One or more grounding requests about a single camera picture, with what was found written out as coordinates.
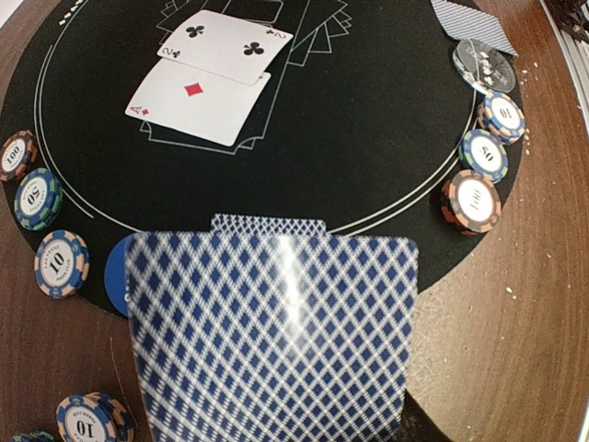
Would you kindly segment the green white chips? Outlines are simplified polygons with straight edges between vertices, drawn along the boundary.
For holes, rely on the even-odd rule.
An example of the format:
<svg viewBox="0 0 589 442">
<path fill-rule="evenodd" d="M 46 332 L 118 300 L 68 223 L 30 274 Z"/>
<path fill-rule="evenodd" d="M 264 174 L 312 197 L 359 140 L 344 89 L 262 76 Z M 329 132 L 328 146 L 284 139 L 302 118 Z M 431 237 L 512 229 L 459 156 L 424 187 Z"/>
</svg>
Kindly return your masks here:
<svg viewBox="0 0 589 442">
<path fill-rule="evenodd" d="M 63 202 L 60 180 L 48 169 L 32 170 L 17 189 L 15 216 L 28 231 L 41 231 L 57 217 Z"/>
<path fill-rule="evenodd" d="M 498 183 L 508 172 L 508 156 L 503 145 L 491 133 L 482 129 L 468 131 L 458 148 L 461 164 Z"/>
</svg>

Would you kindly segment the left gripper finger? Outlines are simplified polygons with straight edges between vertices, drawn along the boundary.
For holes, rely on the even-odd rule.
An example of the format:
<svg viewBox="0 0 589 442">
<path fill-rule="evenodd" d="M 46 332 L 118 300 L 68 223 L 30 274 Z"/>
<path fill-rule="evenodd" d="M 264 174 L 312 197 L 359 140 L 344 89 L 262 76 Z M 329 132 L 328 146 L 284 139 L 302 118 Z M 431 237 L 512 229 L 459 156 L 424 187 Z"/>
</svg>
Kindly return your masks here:
<svg viewBox="0 0 589 442">
<path fill-rule="evenodd" d="M 417 401 L 406 393 L 402 411 L 402 442 L 452 442 Z"/>
</svg>

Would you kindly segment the red black chips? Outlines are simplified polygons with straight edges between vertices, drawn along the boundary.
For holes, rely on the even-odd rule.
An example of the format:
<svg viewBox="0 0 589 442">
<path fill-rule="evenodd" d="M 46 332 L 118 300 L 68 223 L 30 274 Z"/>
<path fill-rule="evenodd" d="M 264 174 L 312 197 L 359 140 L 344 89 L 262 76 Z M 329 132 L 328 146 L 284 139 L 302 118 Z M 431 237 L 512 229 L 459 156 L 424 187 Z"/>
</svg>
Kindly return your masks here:
<svg viewBox="0 0 589 442">
<path fill-rule="evenodd" d="M 485 234 L 499 221 L 502 204 L 490 180 L 472 169 L 459 171 L 441 190 L 446 222 L 467 236 Z"/>
<path fill-rule="evenodd" d="M 36 138 L 31 131 L 11 135 L 1 151 L 1 181 L 21 180 L 38 155 Z"/>
</svg>

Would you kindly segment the ace of diamonds card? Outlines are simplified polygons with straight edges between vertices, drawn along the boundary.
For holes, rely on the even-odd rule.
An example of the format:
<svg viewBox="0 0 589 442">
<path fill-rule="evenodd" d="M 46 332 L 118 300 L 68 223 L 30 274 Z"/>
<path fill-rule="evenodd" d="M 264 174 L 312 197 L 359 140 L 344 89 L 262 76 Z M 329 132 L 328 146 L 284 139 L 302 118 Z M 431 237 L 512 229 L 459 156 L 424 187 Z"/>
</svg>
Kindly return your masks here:
<svg viewBox="0 0 589 442">
<path fill-rule="evenodd" d="M 136 89 L 125 114 L 231 146 L 270 79 L 265 72 L 248 86 L 162 59 Z"/>
</svg>

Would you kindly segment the blue white chip stack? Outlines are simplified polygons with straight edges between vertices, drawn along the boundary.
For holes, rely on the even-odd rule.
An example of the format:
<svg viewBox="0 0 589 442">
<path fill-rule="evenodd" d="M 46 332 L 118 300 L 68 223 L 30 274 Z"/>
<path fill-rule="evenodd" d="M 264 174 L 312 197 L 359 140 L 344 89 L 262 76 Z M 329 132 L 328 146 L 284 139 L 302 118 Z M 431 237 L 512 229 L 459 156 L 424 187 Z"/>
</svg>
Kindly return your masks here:
<svg viewBox="0 0 589 442">
<path fill-rule="evenodd" d="M 63 441 L 123 441 L 134 439 L 134 419 L 116 399 L 102 392 L 71 395 L 56 409 Z"/>
</svg>

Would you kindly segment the blue white chips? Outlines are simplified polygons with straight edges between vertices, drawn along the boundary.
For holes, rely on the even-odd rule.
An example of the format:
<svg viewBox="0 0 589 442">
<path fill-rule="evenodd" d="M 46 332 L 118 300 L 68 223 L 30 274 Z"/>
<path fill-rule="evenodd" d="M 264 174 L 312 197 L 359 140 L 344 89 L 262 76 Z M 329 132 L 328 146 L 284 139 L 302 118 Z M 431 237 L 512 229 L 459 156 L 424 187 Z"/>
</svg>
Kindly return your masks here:
<svg viewBox="0 0 589 442">
<path fill-rule="evenodd" d="M 525 116 L 519 106 L 506 94 L 488 92 L 477 110 L 482 129 L 496 137 L 504 145 L 516 143 L 526 129 Z"/>
<path fill-rule="evenodd" d="M 40 290 L 52 298 L 77 293 L 87 280 L 89 251 L 84 240 L 69 230 L 54 230 L 39 245 L 34 272 Z"/>
</svg>

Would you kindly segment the two of clubs card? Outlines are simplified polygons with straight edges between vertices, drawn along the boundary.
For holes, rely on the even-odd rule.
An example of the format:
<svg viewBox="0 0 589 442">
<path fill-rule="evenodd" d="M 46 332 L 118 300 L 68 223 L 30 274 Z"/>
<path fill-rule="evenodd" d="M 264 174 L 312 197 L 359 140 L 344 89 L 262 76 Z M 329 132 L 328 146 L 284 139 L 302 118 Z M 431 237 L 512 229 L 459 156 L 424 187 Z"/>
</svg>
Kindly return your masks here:
<svg viewBox="0 0 589 442">
<path fill-rule="evenodd" d="M 157 55 L 251 86 L 292 38 L 286 31 L 204 9 L 181 23 Z"/>
</svg>

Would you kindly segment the blue small blind button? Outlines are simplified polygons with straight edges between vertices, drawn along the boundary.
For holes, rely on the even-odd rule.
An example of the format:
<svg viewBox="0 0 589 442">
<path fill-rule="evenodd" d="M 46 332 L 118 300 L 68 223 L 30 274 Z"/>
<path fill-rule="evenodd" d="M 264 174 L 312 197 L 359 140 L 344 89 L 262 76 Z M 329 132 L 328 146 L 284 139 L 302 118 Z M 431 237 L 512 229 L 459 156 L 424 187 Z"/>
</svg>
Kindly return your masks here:
<svg viewBox="0 0 589 442">
<path fill-rule="evenodd" d="M 125 251 L 130 236 L 123 238 L 110 252 L 104 269 L 104 287 L 110 303 L 115 309 L 128 317 L 125 275 Z"/>
</svg>

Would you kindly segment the blue card deck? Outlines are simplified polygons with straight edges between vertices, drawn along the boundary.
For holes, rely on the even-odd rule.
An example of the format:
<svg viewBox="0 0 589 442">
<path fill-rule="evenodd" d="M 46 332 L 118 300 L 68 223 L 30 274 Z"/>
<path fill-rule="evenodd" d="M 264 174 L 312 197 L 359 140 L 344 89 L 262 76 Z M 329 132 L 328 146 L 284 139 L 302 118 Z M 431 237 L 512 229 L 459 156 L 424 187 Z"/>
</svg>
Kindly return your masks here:
<svg viewBox="0 0 589 442">
<path fill-rule="evenodd" d="M 392 441 L 417 245 L 397 237 L 144 232 L 133 353 L 156 441 Z"/>
</svg>

